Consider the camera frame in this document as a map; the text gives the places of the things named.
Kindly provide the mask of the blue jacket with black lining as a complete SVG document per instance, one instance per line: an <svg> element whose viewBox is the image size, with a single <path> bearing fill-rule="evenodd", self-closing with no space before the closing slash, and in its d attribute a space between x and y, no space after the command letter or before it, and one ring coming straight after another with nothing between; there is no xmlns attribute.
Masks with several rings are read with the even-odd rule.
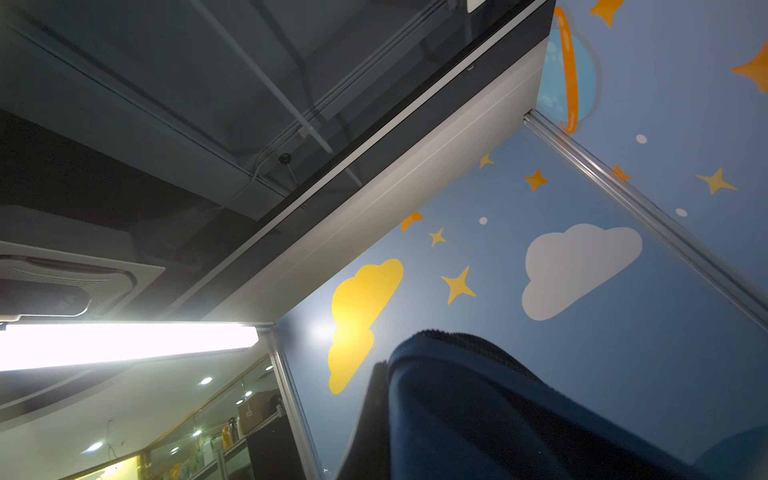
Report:
<svg viewBox="0 0 768 480"><path fill-rule="evenodd" d="M424 330L376 364L341 479L697 479L493 343Z"/></svg>

